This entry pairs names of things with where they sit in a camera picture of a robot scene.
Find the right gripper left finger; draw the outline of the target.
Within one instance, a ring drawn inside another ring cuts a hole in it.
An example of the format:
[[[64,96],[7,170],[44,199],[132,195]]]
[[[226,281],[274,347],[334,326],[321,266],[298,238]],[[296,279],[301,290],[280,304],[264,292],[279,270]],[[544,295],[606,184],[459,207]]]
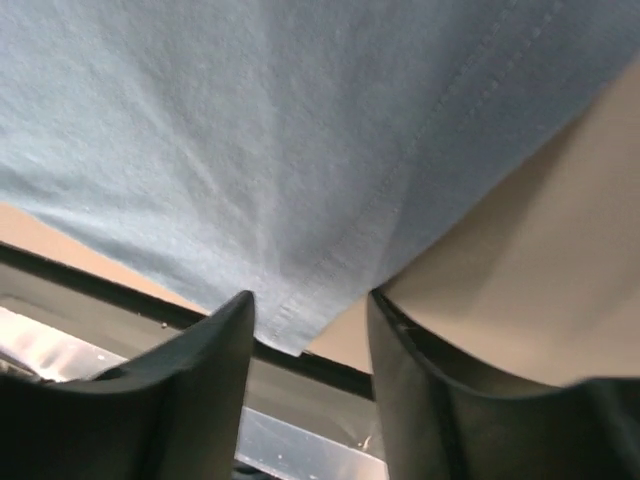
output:
[[[241,292],[89,380],[1,379],[5,479],[228,479],[253,349]]]

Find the grey-blue t-shirt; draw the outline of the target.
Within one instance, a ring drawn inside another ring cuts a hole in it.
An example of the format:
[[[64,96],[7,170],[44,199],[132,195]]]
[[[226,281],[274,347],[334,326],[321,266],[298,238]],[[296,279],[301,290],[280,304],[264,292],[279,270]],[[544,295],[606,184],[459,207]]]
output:
[[[297,355],[638,51],[635,1],[5,1],[1,198]]]

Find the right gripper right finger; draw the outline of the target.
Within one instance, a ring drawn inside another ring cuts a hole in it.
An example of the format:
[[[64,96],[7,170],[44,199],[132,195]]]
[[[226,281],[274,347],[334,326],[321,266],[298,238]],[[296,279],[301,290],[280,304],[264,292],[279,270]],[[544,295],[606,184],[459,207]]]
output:
[[[639,382],[551,387],[495,368],[367,299],[372,384],[393,479],[635,479]]]

